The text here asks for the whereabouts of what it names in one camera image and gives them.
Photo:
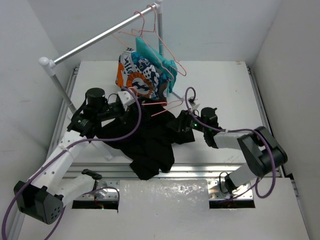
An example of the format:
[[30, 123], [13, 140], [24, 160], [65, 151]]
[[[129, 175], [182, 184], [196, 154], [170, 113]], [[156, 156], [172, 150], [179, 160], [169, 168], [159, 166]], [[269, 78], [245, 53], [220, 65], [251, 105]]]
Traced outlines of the black shirt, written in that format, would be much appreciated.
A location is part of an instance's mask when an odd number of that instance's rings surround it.
[[195, 141], [192, 130], [175, 132], [167, 127], [176, 117], [169, 111], [153, 116], [164, 108], [155, 100], [139, 97], [142, 117], [138, 129], [129, 137], [106, 144], [121, 150], [132, 160], [129, 165], [141, 180], [149, 180], [159, 174], [167, 173], [175, 163], [172, 144], [186, 144]]

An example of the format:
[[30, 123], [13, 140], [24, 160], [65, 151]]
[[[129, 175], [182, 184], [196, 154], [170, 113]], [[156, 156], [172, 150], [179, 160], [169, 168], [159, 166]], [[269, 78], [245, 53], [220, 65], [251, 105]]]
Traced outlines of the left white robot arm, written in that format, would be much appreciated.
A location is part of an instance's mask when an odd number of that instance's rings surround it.
[[93, 192], [98, 173], [84, 169], [79, 176], [62, 184], [62, 178], [77, 156], [89, 143], [97, 142], [102, 122], [124, 117], [130, 106], [138, 107], [134, 92], [122, 87], [115, 102], [108, 103], [102, 88], [91, 88], [71, 117], [60, 143], [44, 164], [27, 181], [18, 181], [13, 188], [13, 204], [18, 210], [47, 225], [63, 214], [67, 204], [77, 197]]

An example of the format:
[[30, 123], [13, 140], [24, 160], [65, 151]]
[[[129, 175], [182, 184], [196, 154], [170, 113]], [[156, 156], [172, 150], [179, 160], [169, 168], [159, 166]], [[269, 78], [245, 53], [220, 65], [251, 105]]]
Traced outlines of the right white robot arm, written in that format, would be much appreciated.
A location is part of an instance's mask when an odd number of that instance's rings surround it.
[[259, 198], [268, 197], [276, 184], [276, 168], [288, 161], [288, 156], [267, 128], [227, 130], [218, 123], [216, 109], [205, 107], [196, 116], [192, 110], [182, 110], [179, 116], [170, 121], [167, 127], [177, 133], [196, 130], [203, 133], [206, 144], [214, 149], [240, 150], [245, 163], [237, 170], [228, 173], [219, 187], [232, 194], [240, 186], [251, 180], [261, 180], [272, 174], [269, 191]]

